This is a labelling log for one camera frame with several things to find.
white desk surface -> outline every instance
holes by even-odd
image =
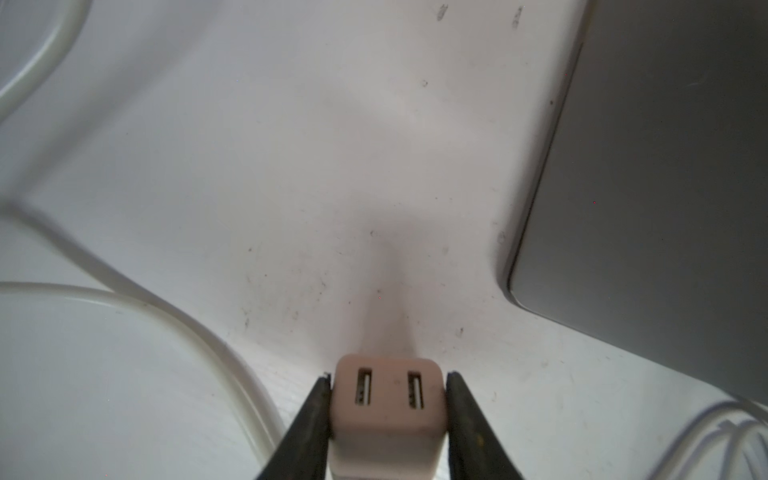
[[[285,423],[341,355],[416,354],[529,480],[646,478],[724,395],[496,282],[583,7],[101,0],[0,126],[0,187],[226,338]],[[2,280],[94,284],[0,227]]]

usb port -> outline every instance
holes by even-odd
[[[422,374],[419,372],[408,372],[408,403],[412,409],[424,409]]]
[[[357,371],[355,403],[357,405],[371,404],[371,369],[360,369]]]

dust speck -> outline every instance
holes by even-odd
[[[437,21],[440,22],[442,18],[445,16],[445,11],[448,10],[447,5],[443,5],[440,7],[440,9],[437,11]]]
[[[518,10],[515,12],[515,17],[512,19],[512,28],[517,28],[518,25],[520,25],[521,15],[523,15],[523,5],[520,5]]]

